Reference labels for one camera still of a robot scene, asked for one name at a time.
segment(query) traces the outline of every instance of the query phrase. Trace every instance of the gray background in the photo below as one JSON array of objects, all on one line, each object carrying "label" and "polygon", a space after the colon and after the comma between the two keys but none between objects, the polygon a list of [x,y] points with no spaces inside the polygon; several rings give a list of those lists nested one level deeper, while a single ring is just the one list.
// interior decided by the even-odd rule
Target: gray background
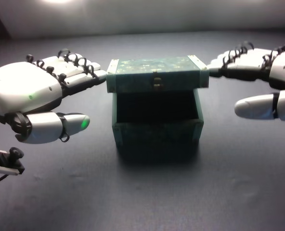
[{"label": "gray background", "polygon": [[285,28],[285,0],[48,1],[0,0],[12,38]]},{"label": "gray background", "polygon": [[[28,53],[49,57],[64,47],[103,69],[113,58],[189,54],[207,64],[243,40],[272,49],[285,44],[285,34],[0,41],[0,66],[23,61]],[[65,98],[54,110],[91,117],[88,129],[68,143],[22,144],[0,124],[0,149],[22,149],[26,167],[23,175],[0,183],[0,231],[285,230],[285,122],[246,120],[233,111],[237,100],[270,92],[261,81],[210,79],[209,89],[199,90],[205,119],[199,149],[186,163],[123,163],[112,134],[106,83]]]}]

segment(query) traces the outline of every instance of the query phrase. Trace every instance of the robotic hand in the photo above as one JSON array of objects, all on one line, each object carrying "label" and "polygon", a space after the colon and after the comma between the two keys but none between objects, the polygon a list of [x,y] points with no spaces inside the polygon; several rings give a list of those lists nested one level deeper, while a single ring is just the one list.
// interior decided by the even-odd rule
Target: robotic hand
[{"label": "robotic hand", "polygon": [[208,68],[211,77],[225,76],[243,81],[261,79],[272,88],[281,90],[239,100],[234,107],[238,116],[285,120],[285,45],[271,51],[244,42],[234,50],[220,54]]},{"label": "robotic hand", "polygon": [[[84,114],[51,110],[62,98],[105,82],[107,73],[68,49],[35,62],[32,55],[26,58],[27,62],[0,67],[0,122],[11,126],[19,142],[67,142],[71,135],[86,129],[90,119]],[[19,158],[23,156],[17,148],[0,150],[0,173],[22,174]]]}]

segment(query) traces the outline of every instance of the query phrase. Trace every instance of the green box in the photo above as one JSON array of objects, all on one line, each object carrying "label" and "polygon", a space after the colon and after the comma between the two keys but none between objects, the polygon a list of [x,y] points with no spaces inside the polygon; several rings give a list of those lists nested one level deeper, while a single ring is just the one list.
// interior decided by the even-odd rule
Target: green box
[{"label": "green box", "polygon": [[196,56],[115,59],[107,72],[117,147],[199,141],[204,120],[197,88],[208,87],[209,73]]}]

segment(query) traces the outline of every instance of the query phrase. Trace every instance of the box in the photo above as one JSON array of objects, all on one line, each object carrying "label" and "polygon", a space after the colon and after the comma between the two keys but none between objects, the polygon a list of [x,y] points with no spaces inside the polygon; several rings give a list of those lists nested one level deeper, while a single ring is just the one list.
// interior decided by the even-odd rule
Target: box
[{"label": "box", "polygon": [[198,143],[204,120],[197,88],[208,87],[209,73],[196,56],[114,59],[107,72],[118,148]]}]

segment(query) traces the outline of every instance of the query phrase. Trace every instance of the green dot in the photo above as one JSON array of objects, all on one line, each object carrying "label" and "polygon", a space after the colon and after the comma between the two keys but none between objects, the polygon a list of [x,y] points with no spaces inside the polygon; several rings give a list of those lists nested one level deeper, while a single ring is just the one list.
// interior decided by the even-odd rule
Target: green dot
[{"label": "green dot", "polygon": [[80,127],[81,127],[81,129],[85,129],[86,127],[88,127],[88,125],[89,125],[89,120],[84,119],[83,122],[81,123]]}]

